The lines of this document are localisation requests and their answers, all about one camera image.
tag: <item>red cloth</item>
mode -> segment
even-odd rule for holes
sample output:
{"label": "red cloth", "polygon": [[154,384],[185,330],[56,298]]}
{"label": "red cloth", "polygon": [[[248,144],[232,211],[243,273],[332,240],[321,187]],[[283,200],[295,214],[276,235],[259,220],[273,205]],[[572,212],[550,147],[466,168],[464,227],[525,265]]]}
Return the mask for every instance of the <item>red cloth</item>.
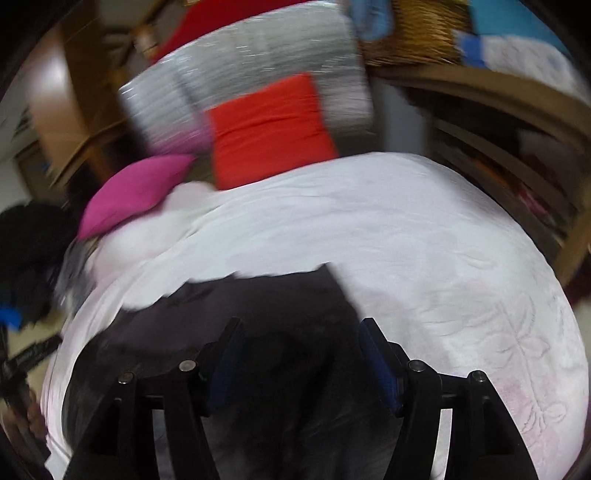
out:
{"label": "red cloth", "polygon": [[232,189],[338,157],[312,76],[273,83],[210,110],[217,187]]}
{"label": "red cloth", "polygon": [[191,7],[177,31],[152,61],[159,61],[168,53],[218,28],[304,1],[307,0],[201,0]]}

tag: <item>blue object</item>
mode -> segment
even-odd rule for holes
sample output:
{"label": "blue object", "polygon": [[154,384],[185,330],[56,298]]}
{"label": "blue object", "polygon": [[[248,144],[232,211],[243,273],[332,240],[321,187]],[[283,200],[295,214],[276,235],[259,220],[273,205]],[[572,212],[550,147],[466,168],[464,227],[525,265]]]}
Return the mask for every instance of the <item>blue object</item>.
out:
{"label": "blue object", "polygon": [[462,64],[467,67],[486,68],[482,58],[482,40],[469,33],[456,33],[457,47],[462,52]]}
{"label": "blue object", "polygon": [[22,315],[11,307],[0,306],[0,324],[6,325],[11,330],[18,330],[22,325]]}
{"label": "blue object", "polygon": [[357,36],[363,41],[376,41],[394,31],[389,0],[351,0],[349,12]]}
{"label": "blue object", "polygon": [[378,345],[375,343],[365,321],[359,325],[359,346],[365,361],[374,373],[380,390],[382,402],[394,413],[402,409],[402,399],[398,391],[398,378],[394,375]]}
{"label": "blue object", "polygon": [[240,325],[232,335],[216,369],[213,371],[209,385],[209,395],[207,396],[207,409],[210,412],[219,410],[228,404],[245,342],[244,327]]}
{"label": "blue object", "polygon": [[568,50],[558,37],[519,0],[471,0],[478,35],[518,35],[545,41],[562,53]]}

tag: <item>wooden furniture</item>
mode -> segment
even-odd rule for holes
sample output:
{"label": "wooden furniture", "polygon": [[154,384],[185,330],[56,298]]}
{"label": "wooden furniture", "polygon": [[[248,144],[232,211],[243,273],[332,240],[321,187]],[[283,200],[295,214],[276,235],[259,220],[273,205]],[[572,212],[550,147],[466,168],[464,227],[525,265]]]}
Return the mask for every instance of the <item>wooden furniture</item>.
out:
{"label": "wooden furniture", "polygon": [[[453,98],[476,102],[493,108],[570,145],[585,159],[591,146],[591,108],[542,83],[486,69],[455,65],[379,67],[368,69],[370,76],[404,88],[437,92]],[[428,102],[419,105],[431,110]],[[486,138],[449,121],[430,119],[430,156],[454,165],[493,197],[526,230],[553,266],[565,286],[587,254],[591,242],[591,183],[585,165],[580,184],[573,191],[562,192],[533,168]],[[437,133],[453,137],[492,160],[523,182],[570,225],[565,238],[549,231],[538,218],[509,190],[486,175],[467,155],[439,142]]]}
{"label": "wooden furniture", "polygon": [[37,44],[25,68],[31,117],[50,175],[67,179],[84,158],[96,178],[107,181],[119,166],[96,140],[124,125],[125,115],[111,85],[95,3],[85,0],[72,9]]}
{"label": "wooden furniture", "polygon": [[14,162],[33,200],[64,205],[67,198],[63,189],[55,188],[47,176],[47,159],[38,141],[14,156]]}

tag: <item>person's hand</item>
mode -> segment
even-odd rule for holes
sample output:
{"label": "person's hand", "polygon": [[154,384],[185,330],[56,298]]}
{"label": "person's hand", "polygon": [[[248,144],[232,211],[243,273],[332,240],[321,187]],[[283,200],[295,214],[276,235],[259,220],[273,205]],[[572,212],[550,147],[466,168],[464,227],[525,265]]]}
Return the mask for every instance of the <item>person's hand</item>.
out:
{"label": "person's hand", "polygon": [[22,439],[21,431],[31,430],[31,433],[40,440],[45,440],[47,436],[47,424],[45,417],[41,413],[41,406],[37,402],[35,392],[31,390],[31,405],[27,410],[28,421],[13,408],[8,408],[2,413],[2,425],[4,431],[12,443],[17,453],[26,460],[31,459],[31,455]]}

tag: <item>white bedsheet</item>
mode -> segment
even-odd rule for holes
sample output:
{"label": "white bedsheet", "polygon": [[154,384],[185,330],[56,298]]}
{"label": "white bedsheet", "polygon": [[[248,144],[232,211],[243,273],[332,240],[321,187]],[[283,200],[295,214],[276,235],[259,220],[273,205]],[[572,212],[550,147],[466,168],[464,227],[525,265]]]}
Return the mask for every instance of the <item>white bedsheet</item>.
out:
{"label": "white bedsheet", "polygon": [[[529,237],[476,187],[422,157],[373,153],[213,192],[198,203],[184,239],[101,279],[64,328],[42,395],[53,462],[71,454],[61,407],[74,362],[121,306],[147,307],[189,279],[285,274],[331,262],[359,314],[374,317],[411,358],[449,374],[488,373],[541,480],[567,472],[587,412],[579,329]],[[445,413],[442,431],[450,419]],[[437,478],[446,454],[441,440]]]}

